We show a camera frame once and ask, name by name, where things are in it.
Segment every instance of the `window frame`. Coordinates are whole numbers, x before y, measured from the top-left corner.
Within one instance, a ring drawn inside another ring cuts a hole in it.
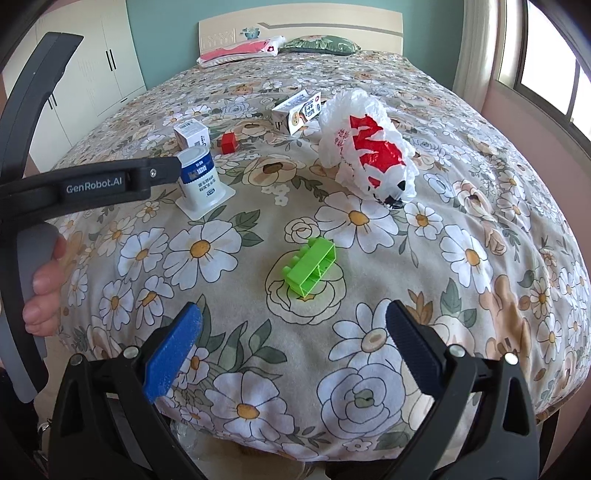
[[[585,153],[591,157],[591,140],[585,136],[583,132],[572,122],[573,110],[574,110],[574,103],[577,98],[577,90],[579,88],[579,76],[581,71],[581,57],[578,54],[577,50],[574,48],[574,45],[569,40],[567,35],[564,35],[562,30],[558,27],[558,25],[553,21],[551,17],[547,15],[544,11],[543,5],[540,5],[539,2],[535,0],[531,1],[531,3],[539,8],[544,15],[550,20],[554,28],[560,33],[560,35],[564,38],[565,42],[569,45],[571,50],[574,53],[576,58],[576,67],[574,72],[574,82],[573,82],[573,89],[570,96],[570,103],[569,108],[566,114],[562,113],[558,110],[554,105],[552,105],[548,100],[543,98],[540,94],[536,93],[526,85],[521,83],[523,78],[523,71],[525,67],[525,56],[527,53],[527,41],[528,41],[528,0],[521,0],[521,48],[519,52],[519,59],[517,64],[517,71],[515,74],[515,83],[513,85],[513,90],[517,93],[522,95],[523,97],[527,98],[530,102],[532,102],[535,106],[540,108],[546,115],[548,115],[552,120],[558,123],[578,144],[579,146],[585,151]]]

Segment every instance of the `blue label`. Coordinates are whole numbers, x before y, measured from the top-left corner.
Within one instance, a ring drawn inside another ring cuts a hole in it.
[[[204,175],[207,175],[214,169],[214,163],[211,153],[207,153],[199,160],[184,167],[181,171],[181,180],[186,185],[192,181],[198,180]]]

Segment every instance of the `screw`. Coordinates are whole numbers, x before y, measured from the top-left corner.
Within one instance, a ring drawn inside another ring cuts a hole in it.
[[[466,355],[466,351],[462,345],[450,345],[449,352],[456,358],[462,358]]]
[[[513,352],[508,352],[505,354],[505,362],[507,362],[510,365],[517,365],[517,363],[519,363],[519,359],[517,358],[517,355]]]
[[[82,360],[84,360],[84,357],[82,357],[81,354],[77,353],[72,355],[72,358],[70,358],[70,365],[76,367],[82,363]]]
[[[135,358],[138,355],[139,355],[139,348],[137,348],[135,345],[129,346],[125,350],[123,350],[123,356],[127,359]]]

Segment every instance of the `bed sheet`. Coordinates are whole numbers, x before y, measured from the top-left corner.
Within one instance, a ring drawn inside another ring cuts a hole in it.
[[[418,195],[389,211],[319,163],[320,128],[276,132],[271,108],[301,88],[360,87],[417,149]],[[538,419],[589,371],[589,280],[536,172],[464,101],[393,54],[285,54],[178,74],[95,129],[58,165],[178,151],[173,126],[210,130],[234,198],[193,222],[175,185],[150,201],[55,220],[68,239],[60,338],[90,359],[142,344],[187,301],[203,312],[158,406],[216,436],[298,460],[395,458],[423,421],[423,395],[385,330],[401,299],[448,344],[519,357]],[[240,143],[217,147],[224,132]],[[305,298],[281,268],[309,238],[337,261]],[[469,402],[444,462],[461,447]]]

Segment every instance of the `red block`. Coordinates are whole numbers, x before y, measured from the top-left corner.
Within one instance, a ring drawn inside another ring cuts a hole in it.
[[[238,140],[233,132],[222,135],[222,153],[234,153],[238,149]]]

